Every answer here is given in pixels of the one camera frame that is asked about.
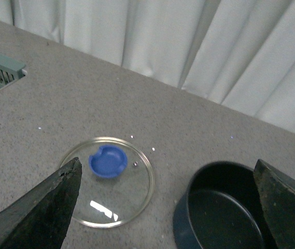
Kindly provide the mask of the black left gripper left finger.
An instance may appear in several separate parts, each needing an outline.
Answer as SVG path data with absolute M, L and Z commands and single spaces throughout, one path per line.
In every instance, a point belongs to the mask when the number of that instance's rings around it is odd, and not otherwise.
M 0 212 L 0 248 L 61 248 L 79 195 L 77 157 Z

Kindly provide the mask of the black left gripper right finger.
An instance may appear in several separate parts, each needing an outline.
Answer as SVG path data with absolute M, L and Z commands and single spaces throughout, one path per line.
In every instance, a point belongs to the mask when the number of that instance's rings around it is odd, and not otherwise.
M 295 248 L 295 179 L 259 159 L 254 168 L 263 216 L 278 248 Z

